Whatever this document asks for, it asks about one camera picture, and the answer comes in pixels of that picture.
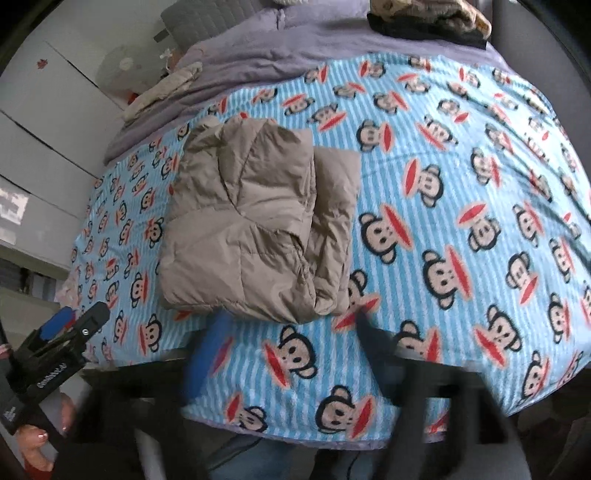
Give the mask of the left hand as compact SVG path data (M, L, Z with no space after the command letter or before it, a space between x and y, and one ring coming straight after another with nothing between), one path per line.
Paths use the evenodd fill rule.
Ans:
M60 398L61 433L65 434L73 422L75 406L65 393L61 393ZM48 442L47 432L32 425L24 425L17 430L16 441L27 475L31 479L50 479L53 463L41 452L41 448Z

